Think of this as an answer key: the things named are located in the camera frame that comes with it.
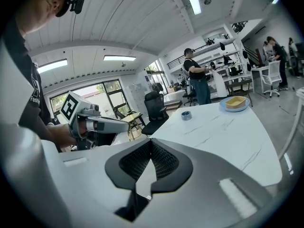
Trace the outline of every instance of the white office chair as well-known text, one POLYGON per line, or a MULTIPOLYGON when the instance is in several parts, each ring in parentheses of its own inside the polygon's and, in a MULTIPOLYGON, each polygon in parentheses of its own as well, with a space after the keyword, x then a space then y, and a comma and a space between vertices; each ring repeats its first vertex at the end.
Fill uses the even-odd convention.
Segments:
POLYGON ((268 75, 262 75, 262 80, 264 84, 270 85, 271 89, 264 91, 263 94, 270 93, 271 98, 272 93, 276 93, 277 97, 279 97, 280 93, 277 89, 273 89, 273 83, 282 81, 280 76, 280 61, 271 62, 268 66, 268 75))

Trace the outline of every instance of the roll of tape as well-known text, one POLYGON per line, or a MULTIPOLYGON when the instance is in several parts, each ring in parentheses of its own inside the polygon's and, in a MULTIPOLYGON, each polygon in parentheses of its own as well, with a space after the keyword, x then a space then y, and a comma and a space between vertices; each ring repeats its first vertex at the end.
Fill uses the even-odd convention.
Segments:
POLYGON ((186 121, 192 118, 191 112, 186 111, 181 114, 182 120, 186 121))

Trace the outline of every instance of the dark shirt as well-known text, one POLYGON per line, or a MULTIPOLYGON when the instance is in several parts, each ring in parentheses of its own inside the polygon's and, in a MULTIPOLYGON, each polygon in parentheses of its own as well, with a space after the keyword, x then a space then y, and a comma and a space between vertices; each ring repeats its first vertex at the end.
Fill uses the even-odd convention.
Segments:
POLYGON ((200 66, 198 65, 198 63, 192 59, 189 59, 187 58, 184 62, 184 68, 187 72, 189 72, 189 76, 191 79, 203 79, 205 77, 205 73, 204 72, 201 72, 201 73, 193 73, 191 71, 189 71, 189 68, 191 68, 192 66, 195 66, 195 67, 199 67, 200 66))
POLYGON ((7 24, 3 39, 17 68, 34 88, 34 92, 22 113, 19 125, 31 129, 40 139, 53 142, 52 135, 46 127, 52 121, 43 97, 40 75, 28 55, 24 45, 25 39, 21 36, 15 19, 11 19, 7 24))
POLYGON ((285 57, 284 57, 284 52, 283 49, 281 48, 281 46, 277 43, 275 43, 274 46, 272 46, 273 51, 274 51, 274 55, 277 56, 279 55, 280 57, 277 59, 278 61, 285 61, 285 57))

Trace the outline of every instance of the blue plate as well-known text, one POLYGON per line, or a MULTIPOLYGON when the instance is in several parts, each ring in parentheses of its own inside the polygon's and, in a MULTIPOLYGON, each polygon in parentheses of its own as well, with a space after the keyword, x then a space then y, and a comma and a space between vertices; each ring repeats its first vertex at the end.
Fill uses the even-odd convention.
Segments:
POLYGON ((245 110, 245 109, 249 106, 249 104, 250 104, 250 100, 249 100, 247 97, 244 97, 244 98, 246 99, 246 102, 245 102, 246 105, 245 105, 245 106, 243 106, 243 107, 241 107, 241 108, 237 108, 237 109, 230 109, 230 108, 227 108, 227 107, 226 107, 226 102, 227 102, 228 100, 232 99, 233 97, 228 97, 228 98, 222 100, 222 101, 219 103, 220 108, 222 108, 223 110, 226 110, 226 111, 228 111, 228 112, 240 112, 240 111, 245 110))

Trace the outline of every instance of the man in black t-shirt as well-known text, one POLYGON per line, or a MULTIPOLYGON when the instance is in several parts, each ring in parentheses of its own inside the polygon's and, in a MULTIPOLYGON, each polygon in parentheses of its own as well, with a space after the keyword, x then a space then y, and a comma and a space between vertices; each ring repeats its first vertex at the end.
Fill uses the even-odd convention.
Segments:
POLYGON ((282 82, 279 84, 278 91, 288 90, 287 77, 286 77, 286 73, 285 73, 286 60, 285 60, 285 56, 284 56, 284 51, 273 37, 268 36, 267 42, 270 45, 272 45, 274 55, 275 55, 274 60, 280 61, 280 76, 281 76, 282 82))
POLYGON ((184 51, 184 56, 186 58, 184 62, 184 68, 190 75, 190 84, 196 91, 196 97, 200 105, 210 104, 210 90, 206 81, 204 68, 201 68, 198 63, 191 58, 193 58, 194 50, 187 48, 184 51))
MULTIPOLYGON (((24 37, 42 28, 55 16, 63 16, 69 5, 70 0, 26 0, 7 23, 2 35, 16 66, 34 88, 19 125, 31 129, 42 140, 54 142, 58 150, 76 144, 76 141, 67 124, 54 126, 52 123, 42 93, 40 75, 25 48, 24 37)), ((80 133, 84 134, 85 123, 81 123, 79 127, 80 133)))

